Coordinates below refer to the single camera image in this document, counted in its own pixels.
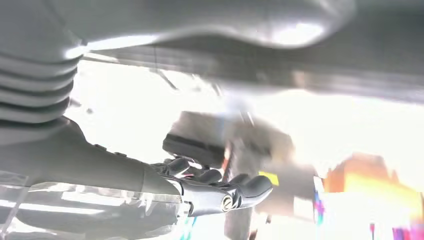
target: black plastic part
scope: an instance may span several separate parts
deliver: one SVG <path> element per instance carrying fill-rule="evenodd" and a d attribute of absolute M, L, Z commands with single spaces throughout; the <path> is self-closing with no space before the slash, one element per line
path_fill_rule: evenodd
<path fill-rule="evenodd" d="M 256 176 L 246 184 L 236 184 L 230 187 L 234 193 L 234 203 L 239 209 L 256 206 L 262 202 L 273 190 L 273 185 L 266 176 Z"/>
<path fill-rule="evenodd" d="M 184 158 L 177 158 L 168 165 L 169 175 L 176 176 L 182 174 L 190 168 L 189 162 Z"/>
<path fill-rule="evenodd" d="M 220 146 L 204 144 L 173 134 L 166 135 L 162 148 L 169 153 L 195 159 L 199 164 L 211 168 L 221 168 L 225 151 Z"/>
<path fill-rule="evenodd" d="M 61 117 L 43 124 L 0 124 L 0 170 L 26 176 L 26 185 L 59 182 L 134 192 L 179 195 L 148 164 L 86 142 L 79 126 Z"/>
<path fill-rule="evenodd" d="M 211 169 L 202 173 L 200 176 L 197 177 L 197 179 L 201 183 L 211 184 L 218 182 L 222 177 L 223 176 L 220 171 L 216 169 Z"/>

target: bright light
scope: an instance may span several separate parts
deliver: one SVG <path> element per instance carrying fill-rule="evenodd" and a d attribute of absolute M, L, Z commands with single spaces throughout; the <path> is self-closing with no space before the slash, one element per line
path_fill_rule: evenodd
<path fill-rule="evenodd" d="M 314 165 L 322 177 L 361 152 L 382 156 L 401 182 L 424 190 L 422 105 L 304 90 L 264 96 L 251 105 L 255 116 L 291 136 L 296 160 Z"/>
<path fill-rule="evenodd" d="M 95 193 L 80 193 L 66 191 L 62 193 L 62 199 L 72 202 L 80 202 L 86 204 L 97 204 L 106 206 L 121 206 L 125 202 L 124 197 L 102 196 Z"/>
<path fill-rule="evenodd" d="M 157 39 L 153 35 L 121 36 L 89 42 L 89 50 L 119 49 L 137 45 L 151 44 Z"/>
<path fill-rule="evenodd" d="M 273 37 L 283 46 L 300 47 L 314 42 L 323 32 L 323 27 L 316 23 L 299 22 L 283 27 Z"/>
<path fill-rule="evenodd" d="M 0 206 L 14 208 L 16 206 L 16 202 L 0 200 Z M 43 212 L 55 212 L 55 213 L 85 214 L 85 215 L 99 214 L 103 212 L 103 210 L 101 209 L 52 206 L 52 205 L 33 204 L 33 203 L 21 203 L 19 205 L 19 209 L 43 211 Z"/>
<path fill-rule="evenodd" d="M 89 42 L 88 45 L 80 45 L 68 49 L 64 54 L 68 59 L 78 58 L 91 50 L 119 49 L 137 45 L 151 44 L 157 39 L 153 35 L 136 35 L 107 38 L 98 41 Z"/>

